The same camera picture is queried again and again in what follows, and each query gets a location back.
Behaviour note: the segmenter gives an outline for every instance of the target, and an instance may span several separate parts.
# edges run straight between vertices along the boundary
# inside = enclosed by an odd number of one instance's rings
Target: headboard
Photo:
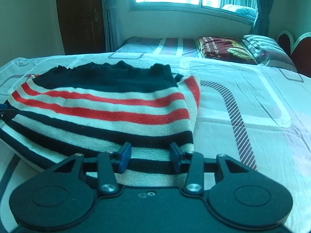
[[[290,32],[282,31],[277,42],[292,59],[298,73],[311,77],[311,32],[301,35],[295,42]]]

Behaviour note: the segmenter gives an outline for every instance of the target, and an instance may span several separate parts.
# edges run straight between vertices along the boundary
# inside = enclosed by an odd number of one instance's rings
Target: window sill
[[[225,11],[218,8],[212,7],[199,7],[198,5],[187,4],[187,3],[168,3],[169,5],[165,5],[166,3],[153,3],[153,2],[145,2],[145,3],[134,3],[130,6],[129,11],[148,11],[148,10],[167,10],[167,11],[182,11],[182,12],[193,12],[200,13],[205,15],[211,15],[221,18],[226,18],[234,21],[238,21],[240,23],[253,25],[254,19],[248,16],[240,15],[238,13],[234,13],[231,11]]]

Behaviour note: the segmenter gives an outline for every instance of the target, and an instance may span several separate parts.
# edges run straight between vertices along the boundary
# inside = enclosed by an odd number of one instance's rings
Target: door
[[[56,0],[66,55],[105,52],[102,0]]]

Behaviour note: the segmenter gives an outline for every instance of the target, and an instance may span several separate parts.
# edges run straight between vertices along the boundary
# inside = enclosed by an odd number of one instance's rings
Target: wall
[[[284,30],[288,0],[274,0],[269,16],[270,26],[268,36],[276,39],[277,35]]]
[[[234,20],[180,11],[129,11],[129,0],[117,0],[121,42],[132,36],[198,38],[203,35],[241,39],[251,26]]]
[[[286,22],[284,29],[292,33],[295,40],[311,32],[311,0],[287,0]]]
[[[56,0],[0,0],[0,66],[64,54]]]

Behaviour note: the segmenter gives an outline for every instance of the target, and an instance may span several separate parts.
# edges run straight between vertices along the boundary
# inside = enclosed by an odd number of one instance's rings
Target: knit fabric
[[[5,121],[10,131],[1,139],[43,169],[74,153],[94,157],[130,142],[132,159],[124,174],[116,174],[118,183],[180,186],[185,175],[173,173],[168,149],[176,142],[193,151],[199,85],[197,76],[174,78],[169,65],[55,67],[8,98],[17,115]]]

